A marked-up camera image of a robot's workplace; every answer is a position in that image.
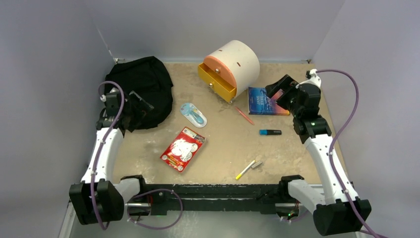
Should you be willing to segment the black student backpack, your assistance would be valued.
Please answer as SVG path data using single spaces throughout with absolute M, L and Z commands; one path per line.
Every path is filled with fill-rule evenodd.
M 146 115 L 135 113 L 134 122 L 124 123 L 126 130 L 150 129 L 166 120 L 172 111 L 173 83 L 163 62 L 154 56 L 116 64 L 105 77 L 117 83 L 124 93 L 135 91 L 154 109 Z

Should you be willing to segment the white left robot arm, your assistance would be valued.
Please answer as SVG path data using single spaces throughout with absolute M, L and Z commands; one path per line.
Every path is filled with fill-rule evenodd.
M 101 96 L 105 107 L 96 122 L 96 140 L 88 168 L 77 184 L 71 185 L 69 197 L 82 225 L 99 224 L 123 217 L 125 204 L 146 200 L 148 190 L 141 175 L 125 176 L 113 184 L 111 176 L 126 131 L 135 119 L 143 119 L 153 107 L 137 93 L 121 93 L 116 88 Z

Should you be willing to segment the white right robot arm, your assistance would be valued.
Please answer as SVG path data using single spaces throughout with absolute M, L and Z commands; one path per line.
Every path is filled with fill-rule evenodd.
M 333 145 L 328 122 L 319 114 L 321 79 L 310 76 L 299 83 L 289 75 L 265 87 L 276 103 L 293 116 L 295 133 L 311 155 L 323 193 L 317 192 L 301 176 L 282 177 L 279 198 L 299 201 L 313 216 L 315 228 L 322 236 L 359 232 L 371 212 L 368 200 L 360 199 L 348 180 Z

